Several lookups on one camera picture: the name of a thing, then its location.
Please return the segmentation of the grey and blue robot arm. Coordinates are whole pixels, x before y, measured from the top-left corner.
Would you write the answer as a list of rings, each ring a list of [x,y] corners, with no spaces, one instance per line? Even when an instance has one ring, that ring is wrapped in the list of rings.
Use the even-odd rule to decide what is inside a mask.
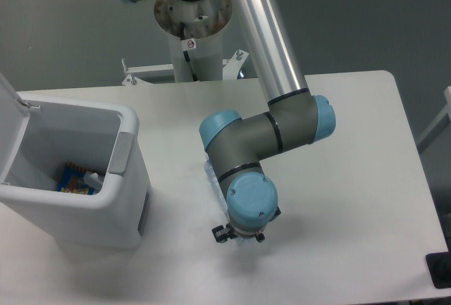
[[[336,126],[333,107],[310,92],[273,0],[155,1],[154,17],[168,36],[177,82],[221,78],[222,49],[214,41],[232,15],[240,21],[268,110],[250,118],[219,111],[202,121],[199,133],[214,185],[226,204],[227,223],[212,230],[215,240],[262,242],[280,208],[276,186],[261,162],[329,137]]]

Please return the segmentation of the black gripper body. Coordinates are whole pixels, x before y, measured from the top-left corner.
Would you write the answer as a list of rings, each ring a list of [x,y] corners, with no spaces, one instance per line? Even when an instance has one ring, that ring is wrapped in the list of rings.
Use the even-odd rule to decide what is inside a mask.
[[[237,222],[229,215],[227,215],[228,223],[228,238],[229,239],[237,239],[237,238],[243,238],[243,239],[252,239],[257,238],[260,233],[262,233],[266,226],[274,221],[279,215],[281,214],[281,210],[279,207],[277,207],[276,212],[271,217],[271,219],[266,222],[263,226],[260,228],[246,228],[243,225],[238,225]]]

